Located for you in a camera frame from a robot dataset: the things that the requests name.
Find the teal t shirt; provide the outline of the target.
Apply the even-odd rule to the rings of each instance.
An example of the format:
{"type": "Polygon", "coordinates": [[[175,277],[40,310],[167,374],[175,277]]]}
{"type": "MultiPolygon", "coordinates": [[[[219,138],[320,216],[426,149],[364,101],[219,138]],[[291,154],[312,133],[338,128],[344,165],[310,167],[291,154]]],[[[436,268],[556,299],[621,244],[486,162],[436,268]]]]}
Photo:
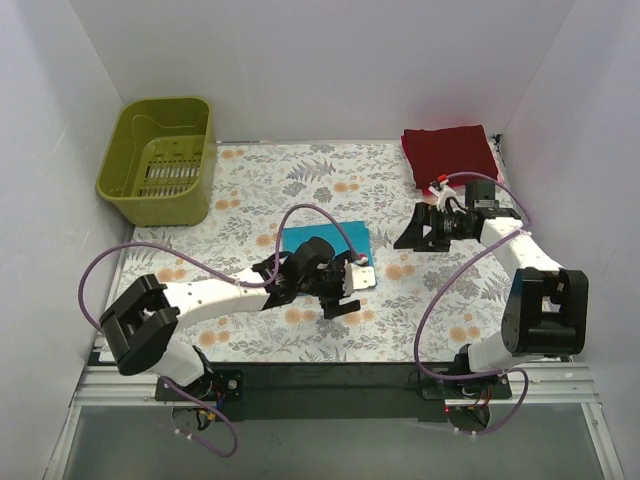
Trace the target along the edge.
{"type": "MultiPolygon", "coordinates": [[[[343,230],[351,240],[353,246],[359,254],[365,254],[369,261],[369,280],[371,283],[362,285],[360,290],[374,288],[376,286],[375,269],[374,269],[374,257],[372,254],[370,233],[364,221],[349,221],[340,223],[343,230]]],[[[300,227],[287,227],[283,231],[282,246],[286,251],[295,251],[304,241],[309,240],[311,237],[320,237],[326,240],[334,249],[336,254],[341,254],[348,249],[347,243],[344,240],[338,229],[331,223],[313,225],[313,226],[300,226],[300,227]]]]}

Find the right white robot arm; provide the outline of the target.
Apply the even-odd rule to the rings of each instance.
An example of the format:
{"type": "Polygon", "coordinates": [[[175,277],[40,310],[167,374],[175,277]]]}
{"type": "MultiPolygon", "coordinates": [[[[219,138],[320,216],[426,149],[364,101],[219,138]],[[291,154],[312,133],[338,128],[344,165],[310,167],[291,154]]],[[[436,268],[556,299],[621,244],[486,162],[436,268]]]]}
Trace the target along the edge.
{"type": "Polygon", "coordinates": [[[585,345],[589,280],[581,270],[566,269],[534,241],[530,219],[517,199],[504,207],[496,197],[501,184],[475,173],[459,201],[446,175],[428,189],[432,204],[416,204],[411,220],[394,246],[415,252],[448,252],[452,242],[475,240],[483,251],[463,264],[437,291],[427,310],[434,311],[446,291],[472,266],[493,255],[511,280],[497,333],[464,346],[442,373],[416,363],[431,379],[453,383],[464,397],[475,397],[497,377],[528,361],[579,354],[585,345]]]}

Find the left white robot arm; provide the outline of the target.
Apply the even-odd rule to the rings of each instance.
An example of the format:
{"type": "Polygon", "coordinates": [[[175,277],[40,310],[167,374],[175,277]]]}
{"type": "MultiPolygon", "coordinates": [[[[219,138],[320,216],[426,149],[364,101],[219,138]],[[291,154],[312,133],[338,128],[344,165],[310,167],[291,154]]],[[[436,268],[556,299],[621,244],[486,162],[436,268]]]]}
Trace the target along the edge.
{"type": "Polygon", "coordinates": [[[354,293],[375,284],[375,270],[362,254],[341,254],[320,237],[295,251],[278,252],[237,272],[229,280],[211,278],[162,283],[153,274],[138,277],[101,315],[99,324],[119,373],[145,372],[178,384],[193,400],[213,386],[213,369],[196,347],[175,333],[200,322],[235,313],[256,313],[318,299],[326,319],[359,310],[354,293]]]}

